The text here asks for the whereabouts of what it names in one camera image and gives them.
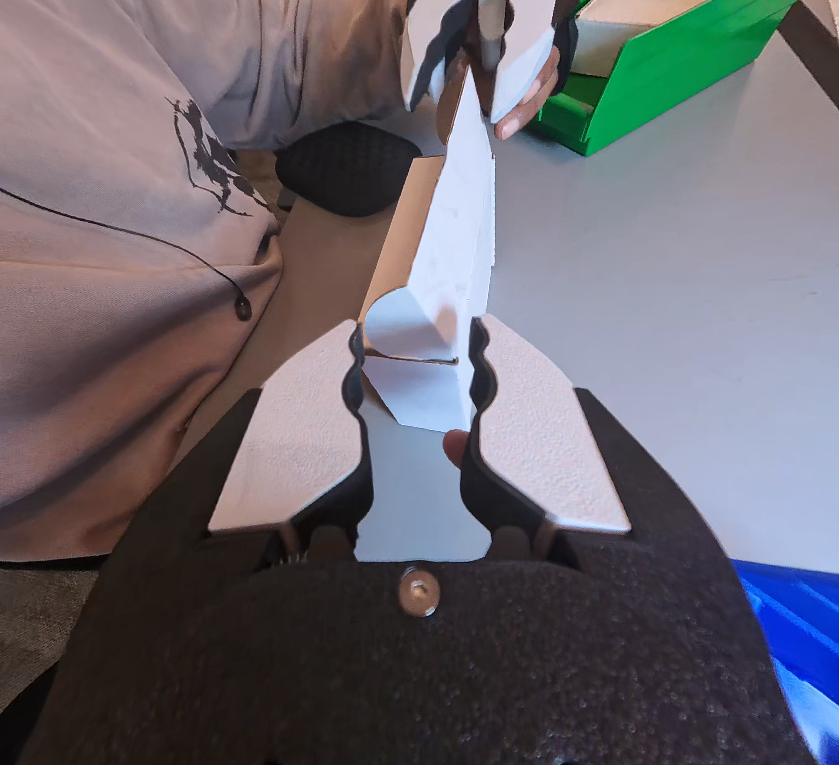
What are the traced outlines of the green plastic bin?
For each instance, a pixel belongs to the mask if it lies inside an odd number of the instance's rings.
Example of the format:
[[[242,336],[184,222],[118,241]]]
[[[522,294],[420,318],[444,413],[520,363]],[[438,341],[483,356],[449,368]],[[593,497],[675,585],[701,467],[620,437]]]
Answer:
[[[752,63],[795,1],[699,5],[628,40],[608,76],[570,75],[528,129],[592,155]]]

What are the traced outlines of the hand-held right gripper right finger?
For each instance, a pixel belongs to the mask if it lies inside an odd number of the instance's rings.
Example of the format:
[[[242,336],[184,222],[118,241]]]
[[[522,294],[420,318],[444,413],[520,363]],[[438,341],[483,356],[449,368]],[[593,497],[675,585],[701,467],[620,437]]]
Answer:
[[[475,406],[461,498],[490,532],[628,533],[631,522],[571,380],[493,315],[471,322]]]

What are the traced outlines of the blue plastic bin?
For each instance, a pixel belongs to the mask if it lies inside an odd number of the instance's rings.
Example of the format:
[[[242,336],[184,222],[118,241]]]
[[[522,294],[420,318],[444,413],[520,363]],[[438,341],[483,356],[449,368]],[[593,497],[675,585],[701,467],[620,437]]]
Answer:
[[[838,575],[733,561],[795,724],[814,757],[838,763]]]

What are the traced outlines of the person's left hand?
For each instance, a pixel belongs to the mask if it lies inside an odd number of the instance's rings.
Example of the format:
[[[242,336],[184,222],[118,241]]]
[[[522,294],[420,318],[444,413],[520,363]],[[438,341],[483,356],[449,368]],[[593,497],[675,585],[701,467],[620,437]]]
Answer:
[[[557,87],[560,61],[561,53],[553,45],[540,72],[519,103],[493,125],[493,132],[497,139],[504,141],[511,138],[537,116]]]

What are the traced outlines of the person's left forearm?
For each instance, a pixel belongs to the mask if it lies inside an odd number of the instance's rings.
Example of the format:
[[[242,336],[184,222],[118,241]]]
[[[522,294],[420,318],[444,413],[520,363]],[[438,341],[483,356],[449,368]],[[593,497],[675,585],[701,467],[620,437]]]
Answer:
[[[190,0],[174,67],[215,134],[270,149],[341,121],[386,118],[409,0]]]

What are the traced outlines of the person's grey sweatshirt torso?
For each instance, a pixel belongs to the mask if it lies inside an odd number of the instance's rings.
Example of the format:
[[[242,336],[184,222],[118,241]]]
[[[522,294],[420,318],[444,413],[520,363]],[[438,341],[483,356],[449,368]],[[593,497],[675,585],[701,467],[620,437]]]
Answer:
[[[2,0],[2,562],[112,550],[274,291],[190,0]]]

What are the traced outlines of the white cardboard box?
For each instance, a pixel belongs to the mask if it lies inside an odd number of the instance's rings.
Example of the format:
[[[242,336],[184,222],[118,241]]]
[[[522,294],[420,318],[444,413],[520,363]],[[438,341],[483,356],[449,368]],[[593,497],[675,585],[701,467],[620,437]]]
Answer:
[[[572,73],[607,78],[630,39],[709,0],[591,0],[576,16]]]
[[[444,90],[445,153],[415,159],[362,304],[364,372],[395,420],[469,429],[472,318],[495,262],[495,158],[471,69]]]

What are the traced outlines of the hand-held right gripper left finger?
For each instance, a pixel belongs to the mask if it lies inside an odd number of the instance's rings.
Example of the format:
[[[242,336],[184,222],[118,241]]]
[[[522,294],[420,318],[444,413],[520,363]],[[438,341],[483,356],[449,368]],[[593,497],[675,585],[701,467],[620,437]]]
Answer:
[[[347,319],[262,385],[210,531],[352,531],[372,507],[363,336]]]

